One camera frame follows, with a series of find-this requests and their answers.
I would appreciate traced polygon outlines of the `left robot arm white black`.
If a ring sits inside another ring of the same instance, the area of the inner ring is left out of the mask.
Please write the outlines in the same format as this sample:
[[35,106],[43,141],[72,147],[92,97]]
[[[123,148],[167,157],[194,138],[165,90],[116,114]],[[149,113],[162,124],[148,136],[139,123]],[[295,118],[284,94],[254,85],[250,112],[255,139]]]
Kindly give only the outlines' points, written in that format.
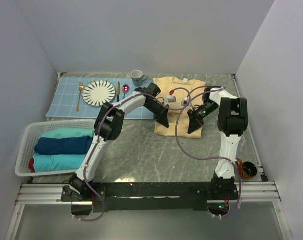
[[103,104],[94,124],[91,147],[75,174],[69,179],[69,188],[79,201],[87,200],[91,195],[90,182],[95,177],[96,169],[110,144],[121,134],[125,116],[134,110],[145,107],[153,113],[154,120],[168,128],[169,110],[157,100],[161,89],[154,83],[148,87],[139,87],[125,99],[116,104]]

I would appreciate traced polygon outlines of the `cream yellow t shirt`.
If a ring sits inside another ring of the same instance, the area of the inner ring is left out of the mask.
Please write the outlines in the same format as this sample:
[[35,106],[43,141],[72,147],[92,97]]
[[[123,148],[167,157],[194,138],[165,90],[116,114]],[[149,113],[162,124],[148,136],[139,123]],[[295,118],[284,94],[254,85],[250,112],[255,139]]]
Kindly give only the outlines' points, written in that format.
[[190,123],[188,110],[190,107],[185,108],[182,115],[179,115],[179,109],[182,108],[182,101],[189,93],[191,93],[192,98],[203,93],[206,83],[197,79],[181,80],[174,76],[154,78],[153,83],[161,90],[161,93],[157,96],[160,101],[165,99],[166,96],[170,94],[170,91],[174,91],[173,96],[176,97],[176,102],[168,104],[171,108],[167,115],[169,128],[156,123],[154,133],[165,137],[174,137],[178,134],[179,137],[183,138],[200,139],[202,137],[201,129],[196,130],[192,134],[188,134]]

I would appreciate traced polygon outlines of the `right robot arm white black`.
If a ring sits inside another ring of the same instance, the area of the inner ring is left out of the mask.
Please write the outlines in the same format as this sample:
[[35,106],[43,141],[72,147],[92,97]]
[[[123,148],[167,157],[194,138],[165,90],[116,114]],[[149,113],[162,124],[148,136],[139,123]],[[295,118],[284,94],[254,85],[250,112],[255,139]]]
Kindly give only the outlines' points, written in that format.
[[221,135],[219,159],[210,183],[210,193],[215,199],[236,195],[234,164],[244,132],[248,128],[248,100],[236,97],[222,86],[205,88],[203,104],[188,110],[190,135],[204,125],[204,119],[219,110],[217,126]]

